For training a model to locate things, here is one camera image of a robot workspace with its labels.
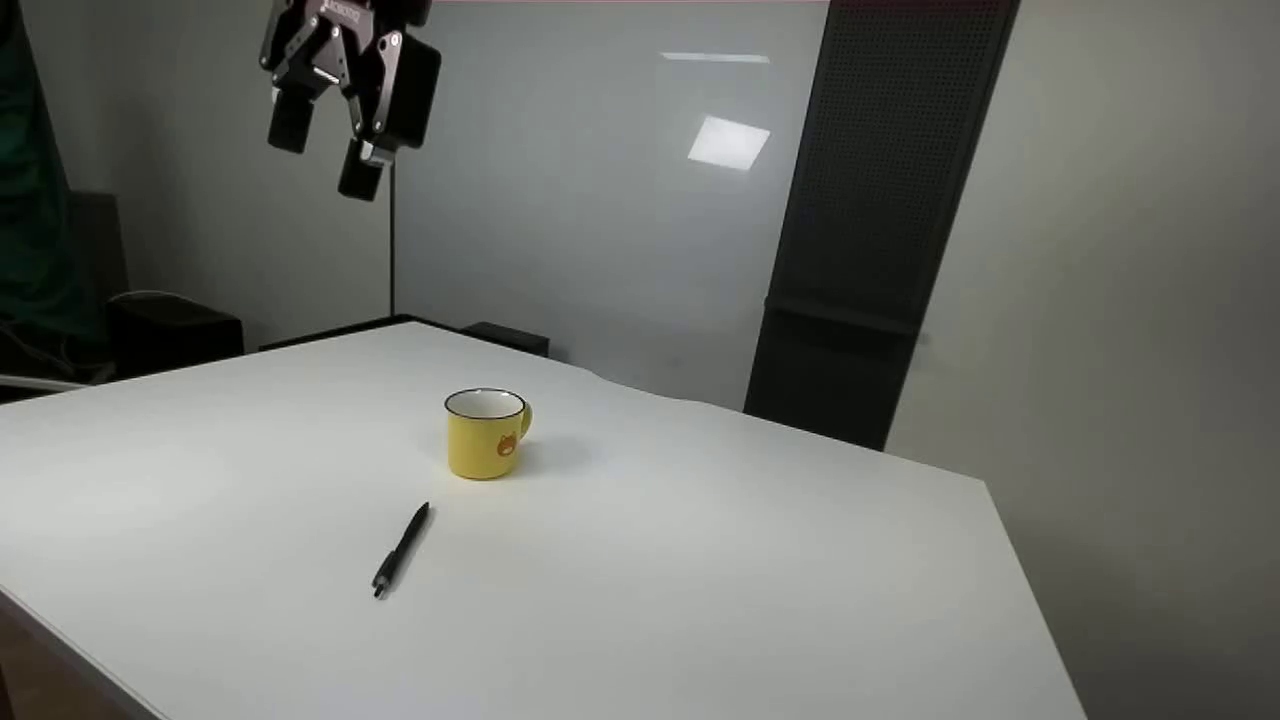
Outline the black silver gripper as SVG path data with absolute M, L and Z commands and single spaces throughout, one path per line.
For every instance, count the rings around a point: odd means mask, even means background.
M 352 112 L 340 192 L 374 202 L 397 150 L 420 150 L 444 56 L 415 42 L 433 0 L 272 0 L 261 67 L 272 80 L 269 146 L 300 152 L 316 102 Z

